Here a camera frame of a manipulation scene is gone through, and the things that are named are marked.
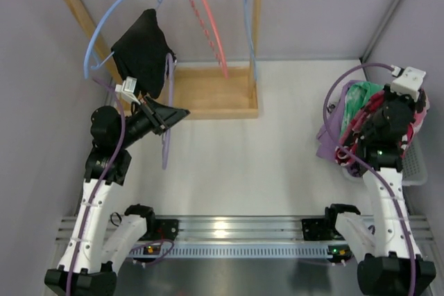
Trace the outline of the pink camouflage trousers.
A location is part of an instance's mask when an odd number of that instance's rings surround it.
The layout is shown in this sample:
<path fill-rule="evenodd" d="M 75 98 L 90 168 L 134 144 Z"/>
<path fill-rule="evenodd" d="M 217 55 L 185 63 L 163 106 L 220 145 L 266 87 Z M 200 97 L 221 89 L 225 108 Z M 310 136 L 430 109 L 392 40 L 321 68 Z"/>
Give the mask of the pink camouflage trousers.
<path fill-rule="evenodd" d="M 420 89 L 418 93 L 418 99 L 414 100 L 408 94 L 398 95 L 385 87 L 373 95 L 339 139 L 354 157 L 337 148 L 337 164 L 353 177 L 362 177 L 367 171 L 357 158 L 376 171 L 394 168 L 401 172 L 402 159 L 430 107 L 425 90 Z"/>

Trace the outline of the lilac plastic hanger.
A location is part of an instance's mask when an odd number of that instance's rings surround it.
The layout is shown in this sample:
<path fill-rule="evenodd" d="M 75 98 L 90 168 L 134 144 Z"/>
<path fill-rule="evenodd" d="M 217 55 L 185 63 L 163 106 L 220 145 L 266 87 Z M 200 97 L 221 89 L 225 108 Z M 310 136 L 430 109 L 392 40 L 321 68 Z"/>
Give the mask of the lilac plastic hanger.
<path fill-rule="evenodd" d="M 169 107 L 173 106 L 173 93 L 174 93 L 174 70 L 176 67 L 176 60 L 171 53 L 166 55 L 165 64 L 165 87 L 167 92 L 167 105 Z M 165 171 L 167 169 L 168 159 L 169 159 L 169 146 L 170 146 L 171 130 L 168 129 L 162 135 L 162 169 Z"/>

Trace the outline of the black trousers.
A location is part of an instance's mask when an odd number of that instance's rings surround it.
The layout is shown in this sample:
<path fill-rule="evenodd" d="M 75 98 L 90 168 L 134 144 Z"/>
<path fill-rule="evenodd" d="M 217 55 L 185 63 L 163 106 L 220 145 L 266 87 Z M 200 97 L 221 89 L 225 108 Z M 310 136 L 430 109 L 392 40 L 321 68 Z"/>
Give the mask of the black trousers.
<path fill-rule="evenodd" d="M 120 77 L 137 80 L 137 89 L 153 99 L 164 86 L 166 57 L 175 55 L 157 22 L 157 12 L 145 10 L 111 48 Z"/>

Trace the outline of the light blue plastic hanger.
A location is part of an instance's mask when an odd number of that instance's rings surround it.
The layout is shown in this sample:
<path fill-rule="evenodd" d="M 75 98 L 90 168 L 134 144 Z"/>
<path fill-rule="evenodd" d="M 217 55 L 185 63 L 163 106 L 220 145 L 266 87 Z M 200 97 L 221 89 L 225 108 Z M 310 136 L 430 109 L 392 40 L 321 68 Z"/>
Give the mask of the light blue plastic hanger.
<path fill-rule="evenodd" d="M 101 32 L 101 29 L 105 25 L 106 21 L 108 20 L 109 16 L 116 10 L 116 8 L 125 0 L 116 0 L 105 12 L 105 14 L 100 19 L 99 23 L 97 24 L 96 28 L 94 29 L 94 32 L 92 36 L 90 37 L 89 44 L 86 49 L 85 57 L 83 60 L 83 75 L 84 79 L 89 78 L 89 72 L 90 71 L 96 71 L 100 69 L 113 55 L 114 51 L 109 52 L 106 54 L 104 59 L 102 61 L 99 60 L 98 52 L 93 51 L 93 48 L 95 46 L 95 43 L 98 41 L 99 34 Z M 161 4 L 163 3 L 163 0 L 156 0 L 157 6 L 155 9 L 158 9 Z"/>

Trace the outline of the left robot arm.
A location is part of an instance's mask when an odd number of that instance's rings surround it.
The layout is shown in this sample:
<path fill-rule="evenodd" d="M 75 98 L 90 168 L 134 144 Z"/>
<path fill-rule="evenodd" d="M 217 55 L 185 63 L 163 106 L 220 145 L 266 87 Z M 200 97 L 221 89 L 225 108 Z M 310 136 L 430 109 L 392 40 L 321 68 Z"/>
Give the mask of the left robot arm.
<path fill-rule="evenodd" d="M 163 241 L 153 208 L 132 204 L 110 237 L 105 235 L 123 193 L 131 155 L 128 147 L 149 133 L 162 135 L 190 111 L 144 97 L 131 115 L 106 105 L 91 115 L 92 150 L 85 163 L 83 197 L 67 249 L 44 283 L 56 295 L 113 295 L 117 275 L 138 241 Z"/>

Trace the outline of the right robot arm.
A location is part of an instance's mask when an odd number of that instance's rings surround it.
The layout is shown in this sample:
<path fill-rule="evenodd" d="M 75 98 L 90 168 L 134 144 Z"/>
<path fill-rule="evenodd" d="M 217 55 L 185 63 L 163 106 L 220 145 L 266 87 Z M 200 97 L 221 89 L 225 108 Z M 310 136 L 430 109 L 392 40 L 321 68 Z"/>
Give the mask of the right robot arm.
<path fill-rule="evenodd" d="M 414 96 L 380 91 L 333 134 L 337 164 L 359 167 L 373 208 L 370 232 L 356 207 L 336 214 L 335 230 L 347 241 L 365 295 L 421 295 L 436 277 L 412 235 L 402 178 L 402 160 L 429 109 L 424 90 Z"/>

